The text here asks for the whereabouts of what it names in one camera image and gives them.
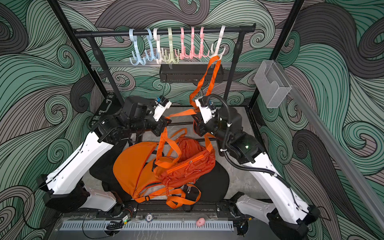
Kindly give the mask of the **red-orange drawstring bag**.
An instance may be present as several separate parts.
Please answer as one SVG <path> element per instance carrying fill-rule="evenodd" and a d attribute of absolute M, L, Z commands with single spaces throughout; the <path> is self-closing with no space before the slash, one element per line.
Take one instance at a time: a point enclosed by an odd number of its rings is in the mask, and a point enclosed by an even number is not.
<path fill-rule="evenodd" d="M 178 188 L 194 183 L 216 165 L 216 154 L 210 141 L 212 135 L 204 135 L 205 146 L 202 146 L 197 140 L 186 137 L 187 132 L 183 128 L 174 133 L 174 136 L 181 134 L 176 140 L 168 136 L 167 129 L 161 134 L 153 172 L 166 187 Z"/>

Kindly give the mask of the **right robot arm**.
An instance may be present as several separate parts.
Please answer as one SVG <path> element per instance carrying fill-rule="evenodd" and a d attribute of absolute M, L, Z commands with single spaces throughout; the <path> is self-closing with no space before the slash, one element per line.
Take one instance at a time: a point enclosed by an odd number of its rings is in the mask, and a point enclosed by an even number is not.
<path fill-rule="evenodd" d="M 194 130 L 211 134 L 221 144 L 220 154 L 234 168 L 249 172 L 268 194 L 270 201 L 238 194 L 232 201 L 242 215 L 260 220 L 280 240 L 306 240 L 309 227 L 320 218 L 320 210 L 307 204 L 274 167 L 263 145 L 243 130 L 243 118 L 218 95 L 190 98 L 196 109 Z"/>

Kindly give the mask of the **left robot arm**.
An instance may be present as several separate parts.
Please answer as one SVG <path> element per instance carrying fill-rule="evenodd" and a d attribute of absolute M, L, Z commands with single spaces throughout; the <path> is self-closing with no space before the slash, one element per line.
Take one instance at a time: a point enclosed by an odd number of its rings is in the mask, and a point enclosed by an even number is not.
<path fill-rule="evenodd" d="M 108 212 L 117 204 L 111 192 L 87 187 L 84 174 L 119 141 L 133 133 L 151 131 L 160 136 L 170 124 L 163 116 L 172 102 L 164 96 L 155 101 L 139 96 L 128 97 L 123 105 L 115 97 L 107 97 L 91 120 L 91 131 L 80 146 L 53 172 L 41 175 L 37 183 L 47 208 L 60 213 L 78 209 Z"/>

